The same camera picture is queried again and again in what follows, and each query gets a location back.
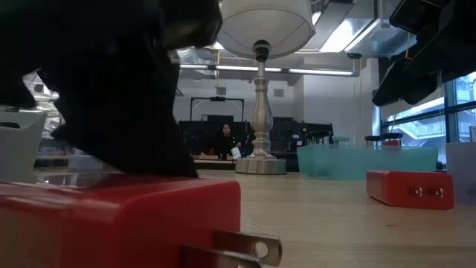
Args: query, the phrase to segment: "white wall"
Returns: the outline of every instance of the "white wall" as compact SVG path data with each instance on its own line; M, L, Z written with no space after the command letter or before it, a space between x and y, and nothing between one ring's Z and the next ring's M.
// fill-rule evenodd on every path
M304 76L295 84L294 94L294 116L296 121L304 120Z
M366 135L378 134L379 110L372 91L379 86L378 60L368 59L360 77L304 76L304 121L332 123L334 135L364 144Z
M173 114L177 121L188 121L190 118L190 98L191 97L215 97L215 80L180 80L178 88L185 94L184 97L177 97L173 107ZM227 88L227 98L245 99L245 120L251 120L251 114L254 108L255 85L247 80L220 80L220 86ZM284 89L284 97L274 97L274 89ZM268 99L275 117L293 117L294 116L294 88L288 86L286 81L270 81L268 84ZM199 100L193 102L193 106L199 104ZM235 121L241 121L241 102L235 101L236 106L230 101L211 102L203 100L193 110L194 121L199 121L202 115L232 115Z

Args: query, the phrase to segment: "glass window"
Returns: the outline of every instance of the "glass window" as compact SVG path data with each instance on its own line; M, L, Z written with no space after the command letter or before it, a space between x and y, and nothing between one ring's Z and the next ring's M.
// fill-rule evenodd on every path
M469 126L476 126L476 109L458 112L458 141L470 142Z
M388 126L387 131L403 133L402 146L436 147L438 160L446 164L446 124L444 116Z
M454 81L456 104L476 101L476 71Z
M441 97L441 98L429 101L427 103L420 104L419 106L412 107L406 111L397 113L396 120L407 118L409 116L421 115L426 112L431 112L431 111L443 109L443 108L445 108L445 98ZM393 115L387 118L387 122L391 122L391 121L393 121Z

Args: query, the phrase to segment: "white lamp shade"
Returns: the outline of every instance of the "white lamp shade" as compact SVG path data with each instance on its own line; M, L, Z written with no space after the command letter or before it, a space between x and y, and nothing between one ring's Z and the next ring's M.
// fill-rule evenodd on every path
M258 40L271 45L269 59L301 49L315 34L309 0L223 0L219 43L240 57L254 58Z

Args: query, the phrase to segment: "teal container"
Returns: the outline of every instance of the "teal container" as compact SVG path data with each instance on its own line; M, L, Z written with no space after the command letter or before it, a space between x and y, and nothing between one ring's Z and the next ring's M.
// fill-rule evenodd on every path
M438 149L430 147L351 147L313 144L297 149L299 170L323 179L365 179L367 170L434 172Z

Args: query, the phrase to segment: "silver lamp base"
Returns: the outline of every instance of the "silver lamp base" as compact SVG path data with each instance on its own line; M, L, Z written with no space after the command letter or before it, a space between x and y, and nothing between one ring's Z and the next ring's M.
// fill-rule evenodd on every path
M238 159L235 171L237 173L280 175L286 174L284 159Z

